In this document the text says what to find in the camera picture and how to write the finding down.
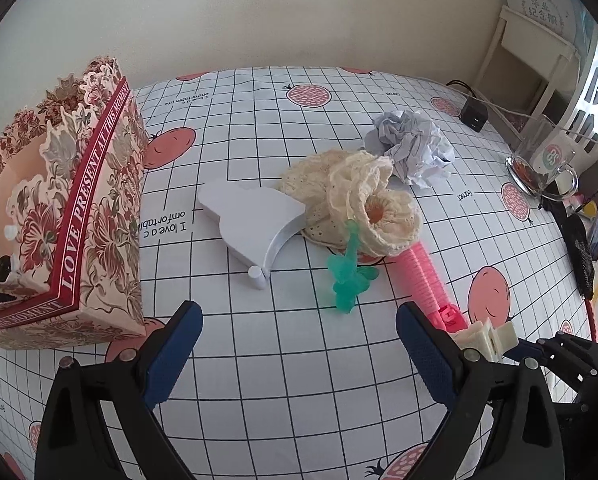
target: metal screw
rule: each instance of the metal screw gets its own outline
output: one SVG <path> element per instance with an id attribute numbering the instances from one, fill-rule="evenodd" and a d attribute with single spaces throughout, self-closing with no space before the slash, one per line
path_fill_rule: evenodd
<path id="1" fill-rule="evenodd" d="M 473 363 L 476 363 L 479 359 L 481 359 L 481 354 L 477 352 L 474 348 L 466 348 L 463 351 L 463 356 Z"/>
<path id="2" fill-rule="evenodd" d="M 70 368 L 73 363 L 74 363 L 74 359 L 72 357 L 70 357 L 69 355 L 66 355 L 60 359 L 59 368 L 63 368 L 65 370 L 66 368 Z"/>
<path id="3" fill-rule="evenodd" d="M 134 348 L 126 348 L 119 352 L 119 359 L 124 363 L 132 361 L 137 355 L 137 351 Z"/>
<path id="4" fill-rule="evenodd" d="M 530 370 L 536 370 L 539 367 L 539 363 L 537 362 L 537 359 L 533 358 L 533 357 L 527 357 L 524 359 L 524 364 L 530 368 Z"/>

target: floral gift box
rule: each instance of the floral gift box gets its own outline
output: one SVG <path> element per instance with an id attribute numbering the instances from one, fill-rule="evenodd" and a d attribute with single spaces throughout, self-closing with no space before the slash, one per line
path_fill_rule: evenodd
<path id="1" fill-rule="evenodd" d="M 138 218 L 148 137 L 100 57 L 0 136 L 0 347 L 145 334 Z"/>

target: black power adapter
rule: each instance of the black power adapter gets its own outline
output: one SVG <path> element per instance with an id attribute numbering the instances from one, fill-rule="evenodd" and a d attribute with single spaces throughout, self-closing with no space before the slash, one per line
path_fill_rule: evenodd
<path id="1" fill-rule="evenodd" d="M 467 88 L 473 95 L 472 97 L 468 96 L 466 99 L 466 102 L 461 109 L 459 119 L 463 124 L 470 127 L 475 132 L 480 132 L 483 128 L 483 125 L 488 120 L 488 108 L 481 101 L 475 99 L 476 96 L 474 95 L 472 88 L 470 88 L 470 86 L 468 86 L 466 83 L 458 79 L 453 79 L 446 86 L 453 84 Z"/>

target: pink fruit print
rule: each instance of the pink fruit print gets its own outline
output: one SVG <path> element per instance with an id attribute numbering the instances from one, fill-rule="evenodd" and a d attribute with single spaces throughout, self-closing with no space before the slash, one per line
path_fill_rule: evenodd
<path id="1" fill-rule="evenodd" d="M 561 327 L 559 328 L 559 330 L 569 335 L 574 335 L 575 333 L 574 329 L 572 328 L 572 325 L 567 319 L 563 320 L 563 323 L 561 323 Z"/>
<path id="2" fill-rule="evenodd" d="M 192 128 L 174 128 L 152 138 L 143 155 L 147 170 L 156 170 L 183 155 L 194 144 L 196 132 Z"/>
<path id="3" fill-rule="evenodd" d="M 505 277 L 494 267 L 483 267 L 472 280 L 468 293 L 470 321 L 486 322 L 499 328 L 510 314 L 510 288 Z"/>
<path id="4" fill-rule="evenodd" d="M 452 101 L 448 101 L 448 99 L 433 97 L 430 99 L 430 103 L 434 108 L 444 114 L 448 114 L 450 117 L 459 117 L 461 115 L 461 111 L 457 106 Z"/>
<path id="5" fill-rule="evenodd" d="M 197 72 L 196 74 L 178 75 L 178 76 L 176 76 L 176 78 L 179 81 L 192 81 L 192 79 L 196 79 L 205 74 L 207 74 L 207 72 Z"/>
<path id="6" fill-rule="evenodd" d="M 362 68 L 352 68 L 349 66 L 342 66 L 341 70 L 345 70 L 351 74 L 371 74 L 372 70 L 364 70 Z"/>
<path id="7" fill-rule="evenodd" d="M 10 469 L 12 469 L 12 472 L 15 474 L 15 476 L 19 480 L 26 480 L 26 475 L 23 474 L 23 471 L 21 471 L 21 468 L 16 463 L 16 460 L 14 458 L 12 458 L 12 455 L 10 455 L 10 453 L 5 452 L 3 454 L 3 460 L 6 461 L 6 464 L 8 464 L 8 467 Z"/>
<path id="8" fill-rule="evenodd" d="M 403 480 L 426 450 L 427 445 L 428 443 L 424 442 L 405 450 L 390 462 L 385 469 L 381 467 L 381 459 L 379 459 L 376 466 L 367 466 L 365 476 L 376 475 L 379 480 Z"/>
<path id="9" fill-rule="evenodd" d="M 38 420 L 33 421 L 28 428 L 28 437 L 30 438 L 30 446 L 36 453 L 36 446 L 39 443 L 39 434 L 41 433 L 41 423 Z"/>
<path id="10" fill-rule="evenodd" d="M 530 205 L 514 184 L 511 182 L 503 184 L 501 198 L 506 209 L 514 218 L 521 222 L 525 222 L 530 218 Z"/>
<path id="11" fill-rule="evenodd" d="M 108 351 L 106 351 L 106 363 L 114 361 L 114 359 L 121 353 L 121 350 L 125 350 L 127 348 L 134 348 L 135 350 L 138 350 L 141 348 L 141 345 L 145 343 L 145 340 L 152 332 L 158 330 L 159 328 L 165 327 L 160 320 L 154 319 L 153 317 L 144 318 L 143 324 L 145 325 L 145 336 L 133 337 L 132 339 L 123 339 L 121 341 L 112 341 L 108 345 Z"/>
<path id="12" fill-rule="evenodd" d="M 308 108 L 318 108 L 330 102 L 332 94 L 327 88 L 318 85 L 285 86 L 285 96 L 294 104 Z"/>

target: white wall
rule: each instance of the white wall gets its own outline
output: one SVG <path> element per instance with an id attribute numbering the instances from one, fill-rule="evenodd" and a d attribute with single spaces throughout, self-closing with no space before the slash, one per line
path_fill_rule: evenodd
<path id="1" fill-rule="evenodd" d="M 503 0 L 18 0 L 0 24 L 0 131 L 98 54 L 131 86 L 268 64 L 471 80 Z"/>

